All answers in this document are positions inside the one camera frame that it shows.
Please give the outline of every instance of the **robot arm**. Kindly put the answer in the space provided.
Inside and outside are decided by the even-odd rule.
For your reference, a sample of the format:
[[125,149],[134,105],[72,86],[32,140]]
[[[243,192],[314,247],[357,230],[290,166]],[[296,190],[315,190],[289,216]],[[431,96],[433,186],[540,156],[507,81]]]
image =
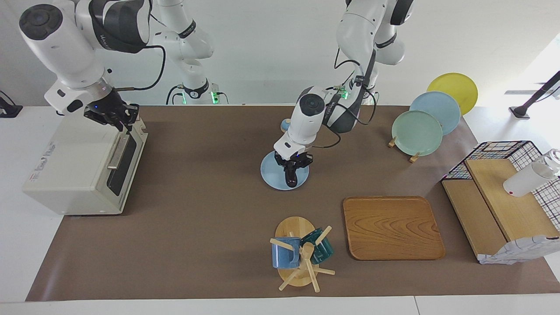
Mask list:
[[[346,0],[346,3],[348,7],[337,29],[337,42],[354,63],[354,73],[344,86],[330,91],[312,87],[298,98],[288,131],[274,144],[277,163],[284,167],[289,187],[297,185],[295,170],[312,162],[307,151],[320,128],[316,122],[338,134],[351,131],[364,96],[375,86],[375,62],[397,64],[404,57],[404,44],[397,38],[395,27],[412,13],[413,0]],[[302,103],[308,95],[317,103],[319,98],[323,101],[324,109],[312,116],[306,115],[306,105]]]
[[123,102],[108,83],[94,47],[129,53],[143,49],[151,6],[149,0],[85,0],[76,8],[76,19],[71,1],[28,8],[20,18],[21,34],[58,78],[45,94],[49,104],[62,114],[85,106],[85,117],[130,131],[138,105]]
[[183,0],[157,0],[161,20],[170,31],[156,33],[153,42],[165,47],[167,57],[179,69],[188,104],[216,103],[212,87],[198,59],[212,56],[210,36],[192,19]]

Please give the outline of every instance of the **wire basket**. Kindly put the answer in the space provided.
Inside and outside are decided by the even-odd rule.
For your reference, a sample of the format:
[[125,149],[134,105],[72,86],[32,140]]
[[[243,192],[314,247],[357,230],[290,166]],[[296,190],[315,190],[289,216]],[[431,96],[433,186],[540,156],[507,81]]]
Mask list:
[[[542,153],[531,141],[483,142],[442,180],[473,179],[466,168],[465,161],[467,160],[508,159],[519,171],[540,155]],[[551,180],[535,189],[532,194],[554,224],[554,227],[560,231],[560,178]]]

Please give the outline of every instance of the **white bottle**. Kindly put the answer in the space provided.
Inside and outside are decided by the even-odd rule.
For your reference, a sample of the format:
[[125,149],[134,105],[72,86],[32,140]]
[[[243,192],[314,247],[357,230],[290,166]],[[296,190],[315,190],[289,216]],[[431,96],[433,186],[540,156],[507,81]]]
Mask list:
[[522,197],[560,175],[560,150],[552,149],[539,156],[503,183],[512,196]]

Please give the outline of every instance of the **blue mug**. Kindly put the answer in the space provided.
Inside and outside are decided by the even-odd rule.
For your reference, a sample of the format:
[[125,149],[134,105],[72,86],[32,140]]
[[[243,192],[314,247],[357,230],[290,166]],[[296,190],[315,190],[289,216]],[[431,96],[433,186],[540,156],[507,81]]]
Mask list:
[[272,266],[276,269],[293,269],[300,266],[299,237],[276,237],[276,240],[293,246],[293,251],[272,244]]

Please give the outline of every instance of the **wooden tray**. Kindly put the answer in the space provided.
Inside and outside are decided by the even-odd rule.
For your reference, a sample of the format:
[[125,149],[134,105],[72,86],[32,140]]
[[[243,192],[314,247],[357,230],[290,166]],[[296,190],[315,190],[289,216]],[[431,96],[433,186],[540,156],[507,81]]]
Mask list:
[[344,221],[357,260],[437,260],[444,244],[432,208],[422,197],[349,197]]

